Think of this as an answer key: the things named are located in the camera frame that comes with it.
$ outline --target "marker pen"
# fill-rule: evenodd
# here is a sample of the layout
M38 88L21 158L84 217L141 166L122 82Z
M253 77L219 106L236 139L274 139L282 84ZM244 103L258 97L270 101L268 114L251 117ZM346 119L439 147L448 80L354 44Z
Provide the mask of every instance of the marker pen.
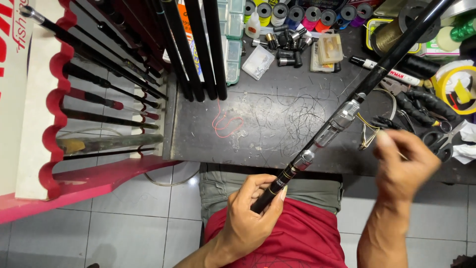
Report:
M356 57L356 56L350 57L349 61L351 63L357 65L357 66L365 67L367 69L373 69L375 67L375 65L377 65L377 63L374 62L374 61L366 60L366 59ZM413 77L413 76L408 75L406 73L402 73L402 72L394 70L394 69L390 70L390 72L388 72L387 76L393 77L393 78L395 78L395 79L397 79L397 80L399 80L403 83L410 84L412 86L422 86L423 85L423 80L420 80L416 77Z

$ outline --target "red t-shirt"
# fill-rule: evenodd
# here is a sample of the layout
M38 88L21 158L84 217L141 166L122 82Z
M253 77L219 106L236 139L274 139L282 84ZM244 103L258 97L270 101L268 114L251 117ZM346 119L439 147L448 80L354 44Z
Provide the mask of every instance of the red t-shirt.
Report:
M205 241L223 229L227 208L213 214ZM228 268L347 268L340 246L337 217L327 210L286 198L271 235L254 252Z

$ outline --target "pliers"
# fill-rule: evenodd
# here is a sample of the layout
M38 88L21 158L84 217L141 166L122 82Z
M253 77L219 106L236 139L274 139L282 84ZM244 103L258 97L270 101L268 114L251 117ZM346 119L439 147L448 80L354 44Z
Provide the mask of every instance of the pliers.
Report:
M425 109L443 116L448 121L459 120L459 115L435 95L432 95L428 92L415 90L410 86L405 86L402 83L388 77L382 79L380 85L395 96L397 105L401 110L413 117L424 127L439 125L438 120L424 112Z

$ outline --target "black table surface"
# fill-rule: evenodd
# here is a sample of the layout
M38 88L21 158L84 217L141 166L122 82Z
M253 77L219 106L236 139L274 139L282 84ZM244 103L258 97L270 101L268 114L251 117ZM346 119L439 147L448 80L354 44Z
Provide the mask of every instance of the black table surface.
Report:
M284 168L311 139L322 124L338 108L368 70L348 62L352 55L369 58L363 48L364 28L348 27L340 31L344 60L339 73L318 73L309 70L311 49L302 55L303 66L278 67L277 60L256 81L243 70L238 83L228 87L225 101L203 103L186 100L171 76L168 82L169 102L164 129L164 159ZM242 38L246 56L254 48L251 39ZM223 118L215 130L212 122ZM389 117L392 102L389 96L373 91L362 103L360 113L370 120L372 116ZM417 134L428 129L418 128ZM308 171L374 176L377 160L373 145L359 151L362 123L356 119L326 148L316 153ZM460 144L460 135L453 139ZM447 183L476 184L476 161L463 165L454 158L443 163L433 180Z

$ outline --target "white glue bottle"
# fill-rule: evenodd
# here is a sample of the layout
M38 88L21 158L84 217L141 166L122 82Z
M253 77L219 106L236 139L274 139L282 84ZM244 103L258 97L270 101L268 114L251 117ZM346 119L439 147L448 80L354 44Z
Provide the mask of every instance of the white glue bottle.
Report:
M259 38L261 33L261 24L259 23L258 7L255 8L255 12L251 14L248 22L246 23L245 33L251 38Z

